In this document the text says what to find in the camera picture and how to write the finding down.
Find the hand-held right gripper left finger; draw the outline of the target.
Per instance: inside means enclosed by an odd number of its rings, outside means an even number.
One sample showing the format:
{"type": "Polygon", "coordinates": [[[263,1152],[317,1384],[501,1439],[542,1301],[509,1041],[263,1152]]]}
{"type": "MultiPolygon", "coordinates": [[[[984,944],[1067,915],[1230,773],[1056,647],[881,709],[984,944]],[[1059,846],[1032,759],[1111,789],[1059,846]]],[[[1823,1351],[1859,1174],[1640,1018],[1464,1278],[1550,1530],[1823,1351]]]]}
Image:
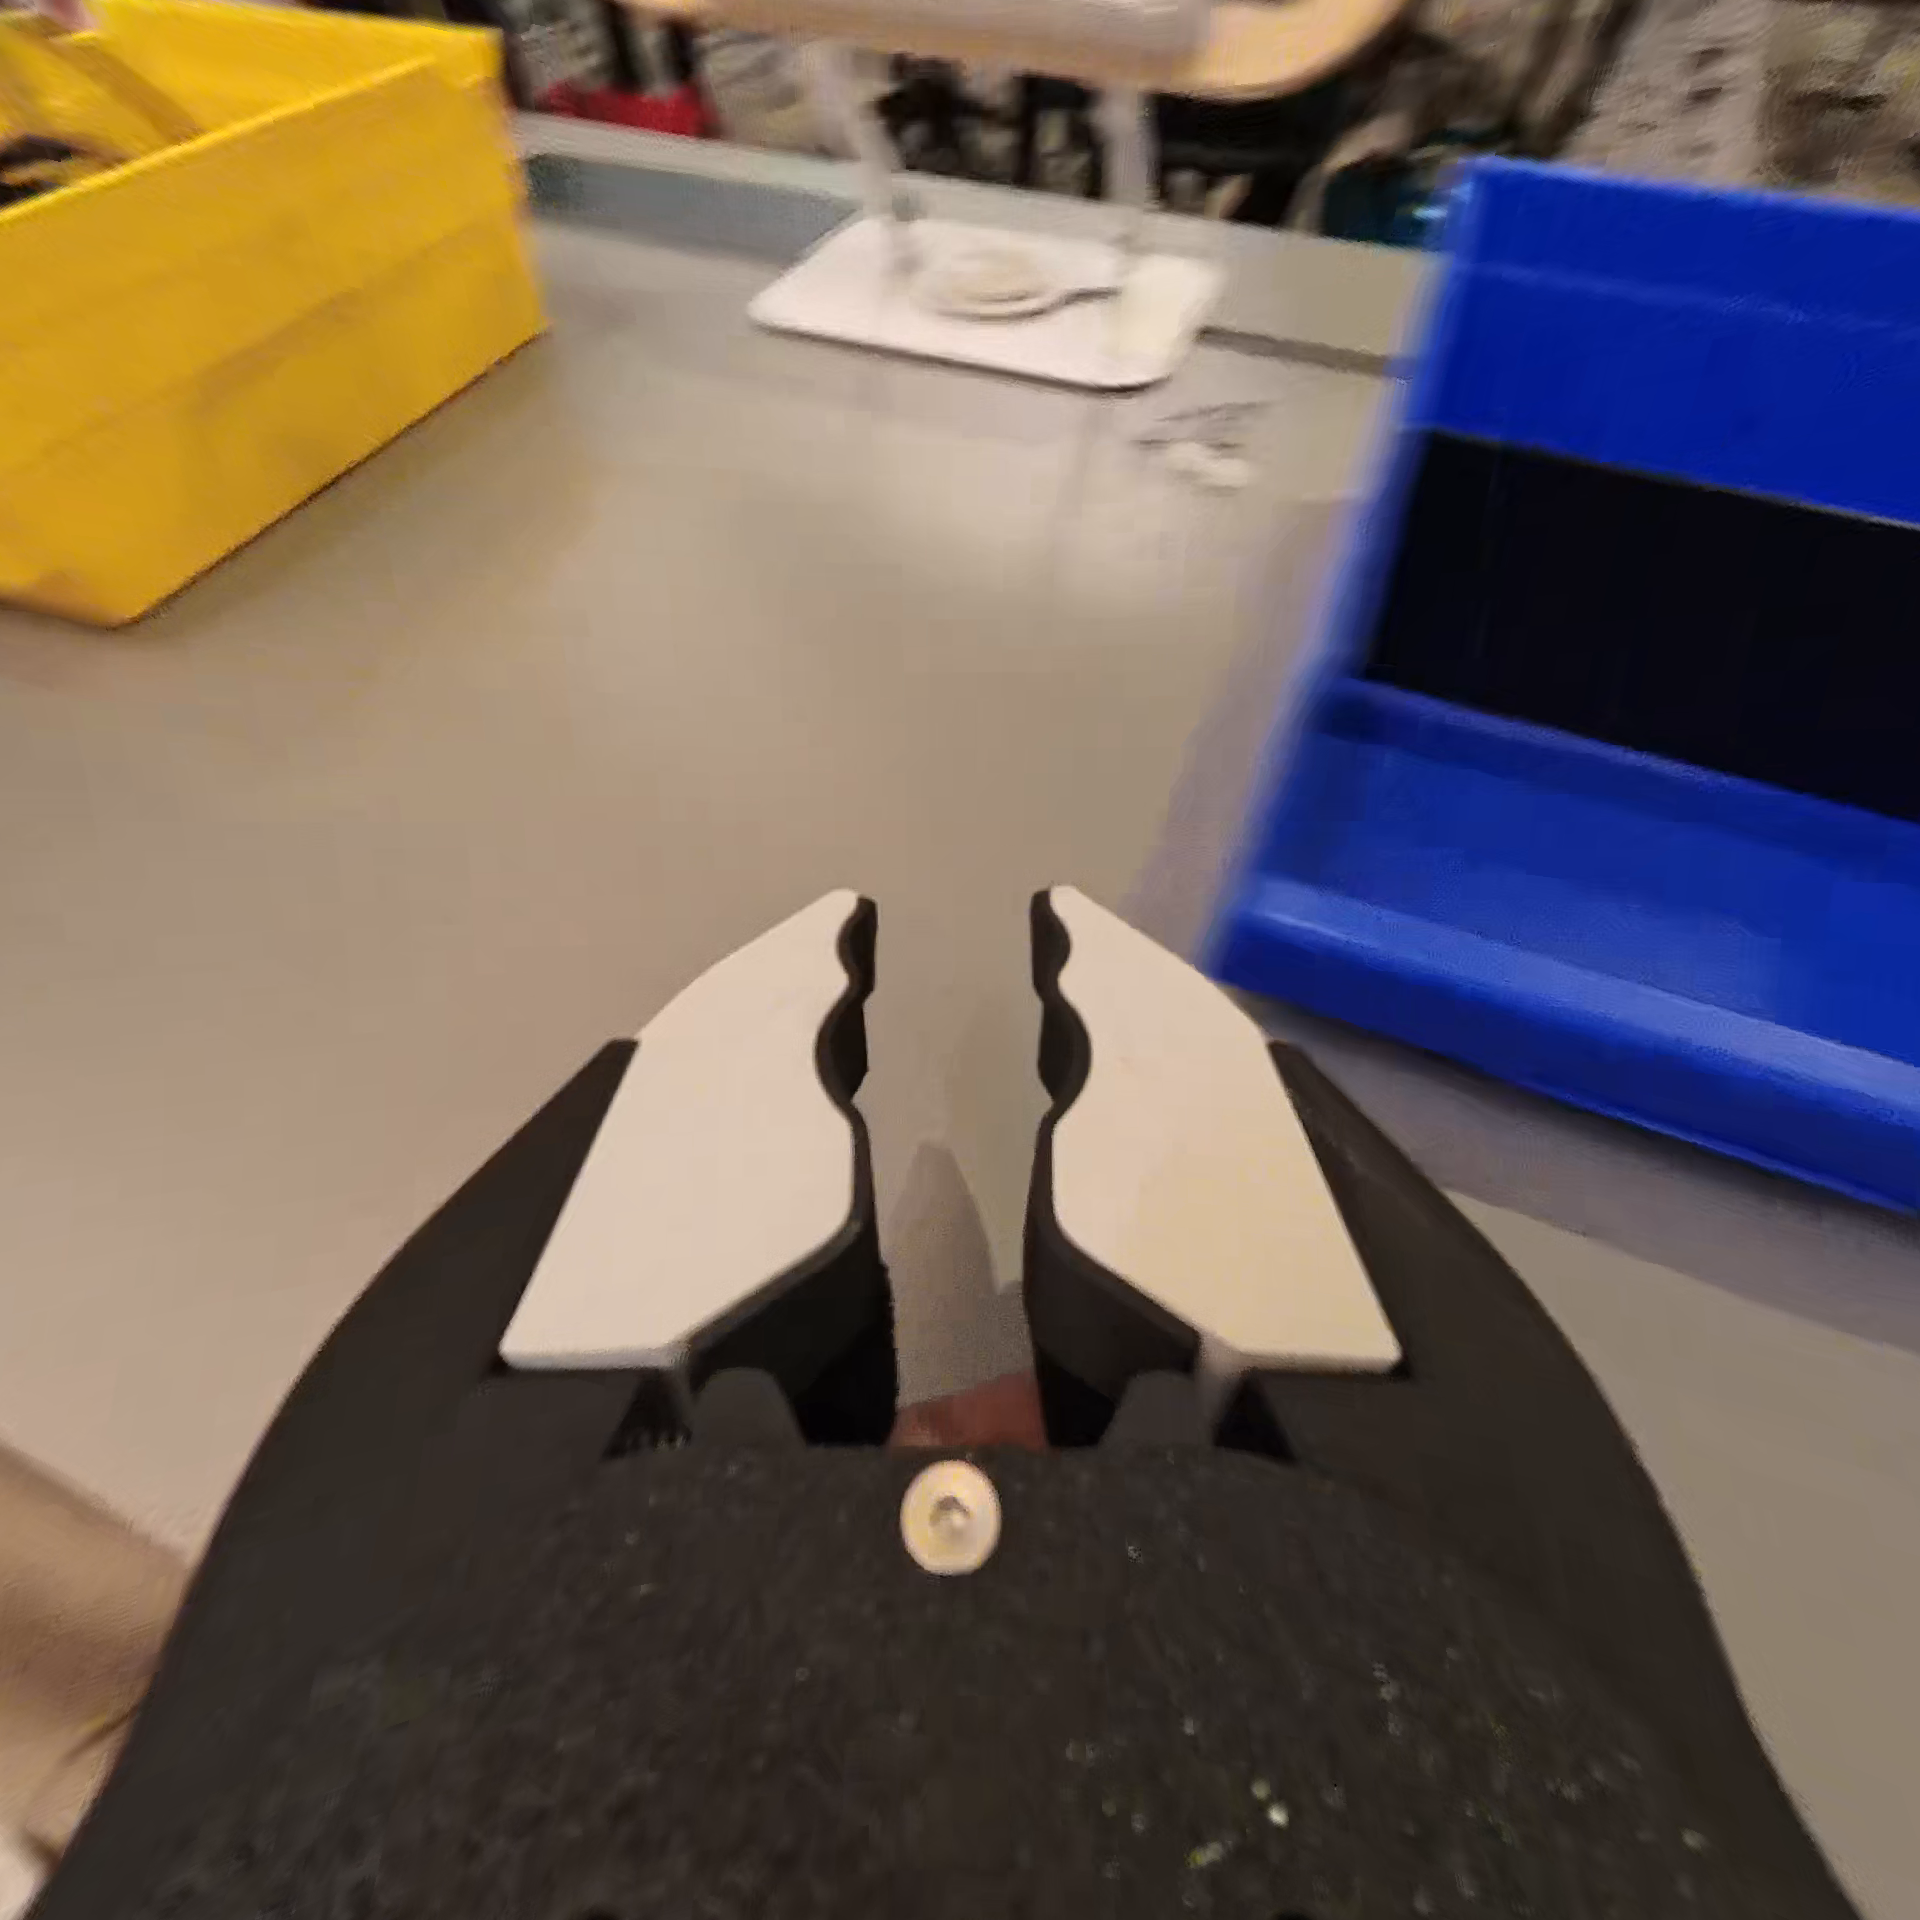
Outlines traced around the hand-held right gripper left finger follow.
{"type": "Polygon", "coordinates": [[[697,974],[633,1041],[497,1343],[516,1374],[652,1377],[689,1407],[773,1379],[813,1446],[896,1421],[868,1071],[877,909],[822,895],[697,974]]]}

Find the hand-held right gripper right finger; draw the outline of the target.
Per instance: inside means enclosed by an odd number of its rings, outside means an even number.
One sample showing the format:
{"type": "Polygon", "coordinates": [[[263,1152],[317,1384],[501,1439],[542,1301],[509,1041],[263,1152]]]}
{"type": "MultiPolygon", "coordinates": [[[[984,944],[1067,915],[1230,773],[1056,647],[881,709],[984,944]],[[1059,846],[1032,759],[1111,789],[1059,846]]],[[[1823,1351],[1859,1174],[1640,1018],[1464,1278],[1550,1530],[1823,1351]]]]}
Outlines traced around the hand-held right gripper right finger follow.
{"type": "Polygon", "coordinates": [[[1070,886],[1028,906],[1044,1113],[1023,1322],[1046,1441],[1168,1377],[1199,1433],[1262,1377],[1376,1385],[1404,1343],[1262,1026],[1070,886]]]}

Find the blue storage bin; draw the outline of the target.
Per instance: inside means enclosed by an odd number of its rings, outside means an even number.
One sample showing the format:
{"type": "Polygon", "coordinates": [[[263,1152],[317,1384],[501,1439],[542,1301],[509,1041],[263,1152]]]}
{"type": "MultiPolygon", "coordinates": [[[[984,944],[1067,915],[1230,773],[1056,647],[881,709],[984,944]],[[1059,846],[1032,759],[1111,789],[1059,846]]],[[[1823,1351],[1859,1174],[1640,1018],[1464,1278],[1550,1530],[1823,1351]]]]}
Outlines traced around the blue storage bin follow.
{"type": "Polygon", "coordinates": [[[1428,435],[1917,533],[1915,208],[1460,167],[1209,962],[1915,1213],[1917,821],[1367,679],[1428,435]]]}

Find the yellow storage bin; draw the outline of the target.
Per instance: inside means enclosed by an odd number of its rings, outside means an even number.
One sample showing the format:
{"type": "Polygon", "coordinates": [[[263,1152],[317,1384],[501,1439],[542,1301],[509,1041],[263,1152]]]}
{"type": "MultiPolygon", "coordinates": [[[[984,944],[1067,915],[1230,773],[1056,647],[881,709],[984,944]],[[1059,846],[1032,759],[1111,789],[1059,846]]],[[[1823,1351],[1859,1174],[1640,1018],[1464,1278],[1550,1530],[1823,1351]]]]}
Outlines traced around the yellow storage bin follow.
{"type": "Polygon", "coordinates": [[[4,9],[1,597],[126,627],[545,328],[501,38],[280,6],[4,9]]]}

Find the grey desk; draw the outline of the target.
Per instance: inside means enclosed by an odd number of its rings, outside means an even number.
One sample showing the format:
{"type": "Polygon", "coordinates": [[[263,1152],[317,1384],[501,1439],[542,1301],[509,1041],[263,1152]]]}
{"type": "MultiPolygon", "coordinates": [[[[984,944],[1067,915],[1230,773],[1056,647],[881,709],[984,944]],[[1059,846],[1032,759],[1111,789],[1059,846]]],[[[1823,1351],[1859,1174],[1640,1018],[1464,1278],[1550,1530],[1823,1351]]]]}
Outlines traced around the grey desk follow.
{"type": "Polygon", "coordinates": [[[531,157],[545,334],[4,616],[4,1441],[187,1597],[25,1917],[1915,1917],[1915,1226],[1227,992],[1404,1343],[1048,1442],[1028,906],[1201,974],[1433,259],[1089,398],[787,338],[844,185],[531,157]],[[1252,485],[1140,454],[1260,400],[1252,485]],[[877,909],[896,1421],[497,1343],[633,1041],[877,909]]]}

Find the black divider of blue bin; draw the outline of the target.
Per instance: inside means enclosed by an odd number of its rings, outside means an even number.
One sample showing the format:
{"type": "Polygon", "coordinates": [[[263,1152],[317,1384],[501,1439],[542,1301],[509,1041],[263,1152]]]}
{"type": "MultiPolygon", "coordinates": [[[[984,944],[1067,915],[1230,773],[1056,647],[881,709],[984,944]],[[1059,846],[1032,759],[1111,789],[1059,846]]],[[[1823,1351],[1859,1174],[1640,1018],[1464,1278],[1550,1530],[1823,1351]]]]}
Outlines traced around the black divider of blue bin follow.
{"type": "Polygon", "coordinates": [[[1428,435],[1367,679],[1917,819],[1917,533],[1428,435]]]}

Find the white stand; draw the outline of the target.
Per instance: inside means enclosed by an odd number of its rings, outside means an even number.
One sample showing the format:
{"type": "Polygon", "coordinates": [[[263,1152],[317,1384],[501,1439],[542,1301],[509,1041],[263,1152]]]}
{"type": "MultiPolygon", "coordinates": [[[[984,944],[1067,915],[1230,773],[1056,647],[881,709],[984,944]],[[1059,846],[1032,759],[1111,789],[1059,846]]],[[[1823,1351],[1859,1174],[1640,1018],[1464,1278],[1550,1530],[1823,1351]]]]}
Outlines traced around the white stand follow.
{"type": "Polygon", "coordinates": [[[877,2],[767,6],[800,49],[809,101],[848,141],[860,213],[749,304],[787,338],[1077,394],[1139,394],[1189,354],[1220,272],[1152,251],[1144,83],[1201,49],[1209,6],[877,2]],[[1092,97],[1113,238],[1044,238],[920,211],[854,50],[1006,67],[1092,97]]]}

